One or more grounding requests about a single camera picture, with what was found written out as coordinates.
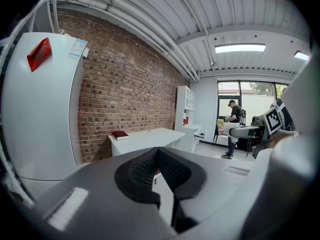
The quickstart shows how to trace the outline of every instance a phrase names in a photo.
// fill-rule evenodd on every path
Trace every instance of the white desk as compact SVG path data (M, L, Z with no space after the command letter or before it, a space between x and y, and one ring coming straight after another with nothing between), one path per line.
M128 133L129 138L116 140L113 135L109 135L112 142L112 156L119 156L128 152L142 150L153 147L170 147L180 150L183 132L158 128Z

